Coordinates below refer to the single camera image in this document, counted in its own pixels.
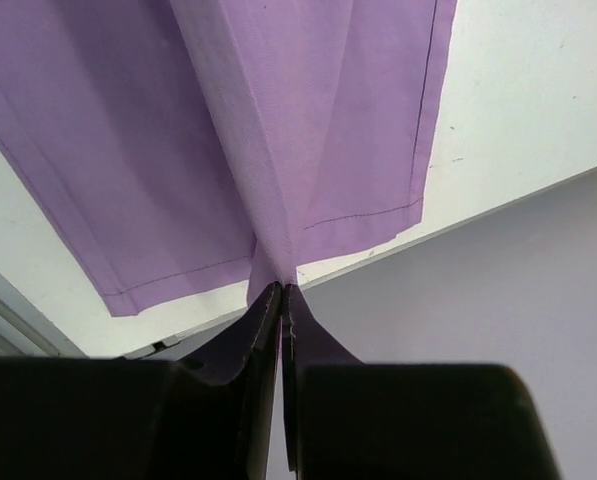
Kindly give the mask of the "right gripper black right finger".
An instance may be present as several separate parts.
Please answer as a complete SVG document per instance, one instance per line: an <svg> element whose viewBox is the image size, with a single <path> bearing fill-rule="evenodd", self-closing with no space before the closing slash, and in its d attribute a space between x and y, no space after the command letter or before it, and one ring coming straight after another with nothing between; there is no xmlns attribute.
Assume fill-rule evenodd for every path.
<svg viewBox="0 0 597 480"><path fill-rule="evenodd" d="M299 479L556 479L511 368L360 361L287 285L281 307L288 465Z"/></svg>

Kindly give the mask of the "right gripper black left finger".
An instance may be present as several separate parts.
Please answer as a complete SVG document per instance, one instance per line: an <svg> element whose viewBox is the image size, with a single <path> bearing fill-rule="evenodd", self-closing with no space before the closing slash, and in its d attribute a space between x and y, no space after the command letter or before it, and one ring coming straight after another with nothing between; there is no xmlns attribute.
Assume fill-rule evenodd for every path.
<svg viewBox="0 0 597 480"><path fill-rule="evenodd" d="M262 479L282 288L176 360L0 357L0 479Z"/></svg>

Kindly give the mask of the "purple trousers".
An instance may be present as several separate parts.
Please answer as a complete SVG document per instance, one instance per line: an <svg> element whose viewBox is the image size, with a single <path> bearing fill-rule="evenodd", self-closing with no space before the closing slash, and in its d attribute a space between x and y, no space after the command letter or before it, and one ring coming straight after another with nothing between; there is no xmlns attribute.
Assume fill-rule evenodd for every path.
<svg viewBox="0 0 597 480"><path fill-rule="evenodd" d="M114 316L422 218L452 1L0 1L0 151Z"/></svg>

